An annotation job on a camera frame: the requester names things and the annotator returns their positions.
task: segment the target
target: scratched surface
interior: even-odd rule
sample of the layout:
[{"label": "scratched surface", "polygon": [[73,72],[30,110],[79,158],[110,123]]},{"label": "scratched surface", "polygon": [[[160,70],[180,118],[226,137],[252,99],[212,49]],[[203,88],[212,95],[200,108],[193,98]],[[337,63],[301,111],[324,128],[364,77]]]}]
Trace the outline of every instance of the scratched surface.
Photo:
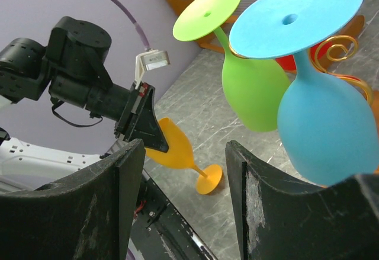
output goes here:
[{"label": "scratched surface", "polygon": [[[366,25],[359,52],[341,63],[339,73],[359,76],[379,89],[379,0],[365,0],[360,14]],[[282,147],[277,131],[253,133],[228,106],[221,87],[223,55],[203,50],[156,105],[158,118],[169,116],[187,134],[200,168],[217,163],[226,173],[226,142],[237,140],[259,158],[299,178]],[[221,260],[239,259],[227,176],[212,195],[195,191],[195,171],[173,170],[146,161],[145,169]]]}]

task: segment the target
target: black wire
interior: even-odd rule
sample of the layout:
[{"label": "black wire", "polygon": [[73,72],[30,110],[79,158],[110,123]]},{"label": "black wire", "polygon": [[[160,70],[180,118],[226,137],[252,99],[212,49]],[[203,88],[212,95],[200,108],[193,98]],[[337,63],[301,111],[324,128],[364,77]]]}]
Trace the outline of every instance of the black wire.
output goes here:
[{"label": "black wire", "polygon": [[55,104],[52,106],[52,112],[53,112],[53,115],[54,115],[55,117],[57,117],[58,119],[62,120],[62,121],[65,122],[65,123],[68,123],[68,125],[70,125],[70,126],[73,126],[73,127],[76,127],[76,128],[88,128],[88,127],[95,126],[95,125],[97,125],[97,124],[99,124],[99,123],[102,122],[102,117],[100,117],[100,120],[99,120],[99,121],[97,121],[97,122],[94,123],[94,124],[90,124],[90,125],[79,125],[79,124],[75,124],[75,123],[73,123],[73,122],[70,122],[69,120],[63,118],[60,114],[58,114],[58,113],[55,111],[57,108],[59,108],[60,106],[62,106],[63,103],[64,103],[63,101],[58,101],[57,103],[55,103]]}]

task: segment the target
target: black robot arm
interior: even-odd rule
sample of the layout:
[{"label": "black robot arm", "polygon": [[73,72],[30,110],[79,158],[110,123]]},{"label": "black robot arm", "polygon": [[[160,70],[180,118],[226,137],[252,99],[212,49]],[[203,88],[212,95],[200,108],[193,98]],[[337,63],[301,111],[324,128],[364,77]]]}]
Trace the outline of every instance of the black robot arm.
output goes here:
[{"label": "black robot arm", "polygon": [[18,38],[0,52],[0,95],[13,103],[37,101],[50,83],[52,110],[61,120],[92,126],[60,116],[55,110],[66,102],[88,110],[91,118],[115,121],[116,138],[140,138],[146,147],[167,152],[153,109],[155,88],[144,82],[130,89],[114,84],[104,67],[110,46],[111,37],[101,27],[63,17],[47,47]]}]

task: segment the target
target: marble floor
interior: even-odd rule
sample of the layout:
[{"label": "marble floor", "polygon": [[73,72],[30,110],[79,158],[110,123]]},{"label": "marble floor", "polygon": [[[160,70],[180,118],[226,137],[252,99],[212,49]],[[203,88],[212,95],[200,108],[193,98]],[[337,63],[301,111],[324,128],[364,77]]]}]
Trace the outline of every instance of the marble floor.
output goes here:
[{"label": "marble floor", "polygon": [[[358,76],[379,89],[379,0],[365,0],[359,13],[366,19],[359,51],[332,69]],[[145,169],[214,254],[221,260],[236,260],[239,250],[226,176],[226,142],[237,140],[271,165],[300,176],[288,160],[277,131],[253,133],[230,109],[221,87],[222,65],[222,54],[203,50],[159,100],[155,111],[158,118],[169,116],[187,134],[200,168],[212,163],[223,167],[223,184],[211,195],[199,195],[195,171],[164,168],[149,159]]]}]

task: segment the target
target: gold metal wire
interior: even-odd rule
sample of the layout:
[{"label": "gold metal wire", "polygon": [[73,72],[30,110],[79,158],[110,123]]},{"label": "gold metal wire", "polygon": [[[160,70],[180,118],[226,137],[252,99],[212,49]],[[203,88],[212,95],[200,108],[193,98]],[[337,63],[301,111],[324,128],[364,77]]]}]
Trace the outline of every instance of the gold metal wire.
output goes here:
[{"label": "gold metal wire", "polygon": [[[341,62],[343,60],[349,59],[350,57],[352,57],[358,51],[358,42],[357,42],[356,39],[354,39],[353,37],[348,36],[348,35],[338,35],[338,36],[330,37],[330,38],[326,39],[324,42],[322,42],[318,46],[318,48],[316,49],[316,51],[314,53],[314,60],[313,59],[310,59],[310,60],[311,60],[311,62],[313,64],[313,66],[317,70],[319,70],[320,72],[327,73],[328,75],[333,75],[333,76],[335,76],[337,78],[340,78],[340,79],[348,82],[351,85],[354,85],[354,86],[360,88],[363,91],[363,93],[364,93],[365,99],[367,100],[367,102],[369,103],[369,105],[371,105],[374,102],[374,93],[372,91],[372,88],[366,82],[364,82],[362,79],[356,78],[354,76],[343,75],[343,74],[340,74],[340,73],[328,72],[320,64],[320,61],[319,61],[319,52],[320,52],[321,48],[323,46],[325,46],[325,44],[328,44],[330,42],[333,42],[335,40],[340,40],[340,39],[347,39],[347,40],[351,41],[351,43],[353,44],[352,51],[349,52],[349,50],[343,44],[333,44],[326,51],[326,57],[327,57],[328,60],[331,60],[332,62]],[[332,57],[330,55],[330,53],[335,48],[342,49],[345,52],[344,57]]]},{"label": "gold metal wire", "polygon": [[229,50],[230,50],[230,52],[231,52],[234,56],[239,57],[240,59],[248,59],[248,57],[244,57],[244,56],[238,54],[238,53],[232,48],[232,46],[230,45],[230,42],[229,42]]}]

